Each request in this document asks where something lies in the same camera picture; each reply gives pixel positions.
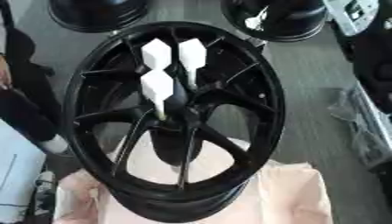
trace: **wheel rim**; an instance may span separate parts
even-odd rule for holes
[[[189,95],[186,106],[167,112],[169,118],[165,123],[158,121],[151,113],[152,106],[143,100],[143,97],[139,102],[142,106],[110,110],[108,107],[115,100],[113,97],[108,98],[108,95],[113,94],[113,91],[108,88],[105,92],[105,87],[103,90],[97,87],[97,83],[107,86],[108,83],[115,82],[121,83],[126,89],[132,89],[133,92],[140,90],[138,80],[147,69],[138,49],[154,38],[160,38],[173,47],[174,61],[166,71],[172,77],[176,77],[176,82],[180,84],[184,83],[182,79],[185,76],[176,55],[177,43],[198,38],[209,51],[208,66],[199,72],[200,88],[193,92],[185,87]],[[126,66],[113,66],[116,64],[113,64],[115,58],[121,58],[119,55],[126,55],[125,59],[119,59],[122,62],[126,61]],[[102,97],[95,96],[94,100],[91,95],[96,94],[96,91],[106,94],[102,94]],[[260,93],[265,97],[258,98]],[[248,151],[245,152],[206,125],[212,111],[222,104],[234,104],[258,116],[259,123],[256,125],[256,132]],[[126,206],[144,217],[157,221],[194,221],[229,204],[229,201],[241,192],[249,178],[268,161],[284,126],[284,93],[269,63],[251,44],[232,34],[203,24],[147,24],[124,31],[105,41],[80,64],[68,85],[64,115],[66,134],[76,157],[123,205],[126,206],[129,204],[126,201],[135,198],[152,201],[154,205],[165,204],[172,211],[193,203],[190,210],[194,210],[205,206],[208,200],[212,202],[220,197],[220,202],[215,201],[216,206],[209,212],[200,211],[187,218],[154,216],[151,209],[145,208],[148,211],[138,212],[130,205]],[[123,148],[123,157],[118,157],[115,163],[103,153],[92,131],[96,124],[105,122],[133,123],[129,133],[134,135],[128,135],[125,144],[129,148]],[[187,162],[181,165],[178,183],[162,185],[127,173],[123,169],[124,163],[141,134],[147,130],[167,129],[168,125],[171,125],[170,122],[179,125],[187,137],[183,150],[183,162]],[[234,158],[234,164],[210,179],[186,183],[187,169],[191,163],[190,151],[193,150],[191,142],[195,137],[225,149]]]
[[[259,1],[256,4],[263,5],[267,2]],[[271,24],[266,31],[256,31],[249,29],[244,23],[246,18],[252,18],[255,14],[243,5],[243,1],[221,0],[223,15],[231,25],[253,38],[272,42],[296,42],[318,34],[324,27],[328,15],[322,1],[318,4],[313,5],[310,10],[297,11],[296,13],[300,16],[294,16],[293,11],[292,18],[288,17],[276,24]]]

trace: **white shoe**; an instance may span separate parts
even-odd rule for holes
[[[52,140],[41,142],[40,145],[45,151],[53,154],[61,154],[68,149],[68,142],[60,135],[56,135]]]

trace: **gray floor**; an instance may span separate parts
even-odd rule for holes
[[[46,1],[12,0],[18,26],[37,44],[34,60],[54,67],[51,82],[62,99],[67,81],[79,62],[103,41],[103,34],[81,34],[59,28],[46,12]],[[220,12],[218,0],[159,0],[142,23],[163,20],[198,21],[235,32]],[[327,106],[338,88],[354,77],[328,28],[317,37],[295,44],[269,44],[269,59],[286,91],[286,130],[274,159],[309,162],[325,177],[337,224],[384,224],[390,216],[380,186],[350,151],[344,123],[330,117]],[[239,128],[237,136],[244,136]]]

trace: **black rim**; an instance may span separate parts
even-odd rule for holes
[[[97,33],[97,32],[112,32],[116,30],[121,30],[129,25],[132,25],[142,19],[148,12],[148,8],[150,5],[150,0],[144,0],[143,4],[140,4],[139,8],[136,8],[134,10],[130,10],[127,12],[127,14],[121,15],[115,24],[110,23],[110,24],[99,24],[99,25],[79,25],[79,24],[73,24],[69,23],[67,21],[64,21],[63,19],[59,18],[56,16],[56,13],[54,13],[54,7],[52,6],[52,2],[49,1],[48,4],[48,11],[49,15],[51,18],[60,26],[76,31],[76,32],[87,32],[87,33]]]
[[[238,30],[248,34],[253,38],[268,40],[272,42],[296,42],[304,39],[309,39],[317,35],[323,29],[328,16],[328,14],[326,13],[326,9],[321,8],[319,13],[323,13],[324,16],[319,20],[319,22],[316,25],[310,27],[303,27],[304,29],[302,31],[298,31],[295,34],[283,36],[283,35],[277,35],[275,33],[269,33],[266,31],[250,30],[243,23],[243,19],[240,18],[250,18],[253,17],[254,15],[251,15],[249,14],[249,12],[246,11],[244,11],[242,13],[243,15],[241,15],[240,17],[238,15],[235,15],[233,11],[239,12],[239,14],[241,14],[240,10],[231,10],[231,8],[234,7],[235,2],[236,2],[235,0],[221,0],[222,12],[225,18],[227,19],[227,21]]]
[[[114,91],[114,87],[125,87],[126,95],[140,90],[138,80],[147,69],[139,48],[154,38],[162,39],[173,48],[174,61],[166,71],[180,84],[184,83],[185,76],[176,55],[177,43],[198,38],[209,51],[207,66],[199,71],[198,91],[185,88],[189,96],[186,107],[169,111],[166,122],[160,122],[154,116],[152,105],[143,97],[139,105],[132,108],[110,108],[116,101],[113,93],[121,92]],[[247,151],[206,124],[213,111],[223,104],[247,109],[257,116],[255,134]],[[151,206],[143,208],[144,212],[136,211],[144,217],[169,222],[206,217],[233,200],[276,148],[284,126],[284,115],[284,92],[280,82],[270,64],[250,43],[212,26],[183,22],[141,25],[99,45],[73,75],[64,110],[66,134],[75,155],[123,205],[134,198],[149,201],[154,207],[164,205],[171,211],[182,211],[181,207],[188,205],[192,211],[215,199],[214,208],[190,213],[187,218],[181,215],[156,216],[153,214],[157,209],[151,209]],[[133,124],[126,137],[126,147],[120,153],[122,156],[115,163],[104,154],[92,131],[95,125],[106,122]],[[128,174],[124,170],[125,162],[137,139],[147,130],[168,130],[171,127],[185,137],[179,139],[185,147],[182,148],[184,156],[178,183],[162,185]],[[234,158],[234,164],[215,177],[188,183],[187,169],[192,162],[195,137],[225,149]]]

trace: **wheel spoke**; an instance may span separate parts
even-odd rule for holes
[[[140,57],[139,54],[137,54],[137,51],[135,50],[135,47],[130,43],[130,40],[127,38],[123,38],[122,42],[128,47],[135,63],[135,67],[140,67],[143,64],[143,59]]]
[[[152,110],[153,107],[151,105],[143,105],[134,108],[96,112],[76,117],[75,124],[82,128],[89,129],[100,123],[135,123],[140,120],[145,113],[151,112]]]
[[[128,157],[133,148],[137,144],[139,138],[151,127],[157,124],[154,119],[153,110],[145,111],[140,118],[130,128],[127,136],[125,137],[117,156],[115,157],[115,164],[112,168],[112,175],[115,176],[120,168],[126,167]]]
[[[259,101],[247,99],[238,94],[232,94],[223,89],[212,89],[200,94],[195,99],[196,104],[213,104],[215,107],[219,105],[229,104],[240,108],[248,109],[249,111],[257,113],[260,118],[270,118],[275,113],[275,110]]]
[[[126,69],[95,70],[84,72],[81,75],[89,81],[98,80],[127,82],[140,80],[140,74]]]
[[[196,130],[196,128],[193,128],[186,131],[187,133],[185,136],[185,151],[181,160],[180,172],[178,176],[178,188],[181,190],[185,188],[186,183],[188,182],[189,165],[191,163],[194,151]]]
[[[211,41],[210,43],[206,44],[206,48],[210,48],[216,44],[218,44],[219,42],[221,42],[225,37],[221,36],[216,38],[215,40]]]
[[[240,77],[241,75],[245,74],[247,71],[249,71],[250,69],[252,69],[253,67],[258,66],[259,63],[256,62],[250,66],[245,67],[244,69],[242,69],[240,72],[236,73],[235,75],[231,76],[230,78],[228,78],[224,83],[226,86],[230,85],[231,83],[233,83],[235,81],[235,79],[237,79],[238,77]]]
[[[226,136],[223,136],[221,133],[211,128],[210,126],[206,124],[200,125],[197,134],[201,139],[215,144],[221,147],[223,150],[226,150],[233,157],[235,164],[246,166],[251,165],[251,158],[245,150],[232,141],[228,140]]]

